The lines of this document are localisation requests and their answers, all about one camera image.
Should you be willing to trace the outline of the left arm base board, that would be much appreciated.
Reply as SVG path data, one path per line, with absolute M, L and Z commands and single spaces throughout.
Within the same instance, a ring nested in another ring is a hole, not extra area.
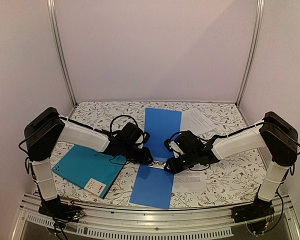
M 73 202 L 63 203 L 59 198 L 42 200 L 38 212 L 63 223 L 78 222 L 85 216 L 82 207 L 74 205 Z

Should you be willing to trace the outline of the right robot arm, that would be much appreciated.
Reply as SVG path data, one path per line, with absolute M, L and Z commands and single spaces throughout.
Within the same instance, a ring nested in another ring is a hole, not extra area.
M 204 140 L 190 130 L 174 133 L 166 139 L 164 146 L 173 157 L 166 160 L 164 171 L 178 174 L 197 164 L 212 165 L 232 155 L 253 149 L 267 148 L 271 162 L 262 184 L 257 192 L 257 199 L 249 206 L 252 218 L 259 218 L 268 210 L 268 203 L 284 182 L 288 170 L 298 158 L 298 132 L 273 111 L 248 127 L 228 135 L 214 135 Z

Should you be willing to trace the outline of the blue ring binder folder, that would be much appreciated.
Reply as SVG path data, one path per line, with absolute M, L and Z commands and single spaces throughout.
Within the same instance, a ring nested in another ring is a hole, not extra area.
M 150 134 L 145 144 L 155 161 L 164 163 L 174 156 L 164 146 L 181 128 L 180 111 L 147 108 L 144 129 Z M 163 169 L 140 165 L 129 202 L 146 207 L 168 210 L 173 191 L 174 175 Z

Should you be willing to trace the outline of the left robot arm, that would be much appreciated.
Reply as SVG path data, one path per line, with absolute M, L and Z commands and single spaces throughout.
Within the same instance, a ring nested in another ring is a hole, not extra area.
M 65 210 L 50 165 L 57 142 L 67 142 L 148 165 L 153 161 L 149 148 L 144 145 L 149 138 L 150 134 L 140 129 L 135 120 L 128 122 L 121 130 L 96 129 L 62 116 L 54 107 L 49 107 L 25 127 L 23 143 L 44 207 L 53 217 L 60 217 Z

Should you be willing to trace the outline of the right arm base board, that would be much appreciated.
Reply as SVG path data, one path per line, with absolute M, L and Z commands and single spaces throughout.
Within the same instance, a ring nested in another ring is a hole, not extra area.
M 231 218 L 235 223 L 264 218 L 275 213 L 272 201 L 256 198 L 252 203 L 235 206 L 231 209 Z

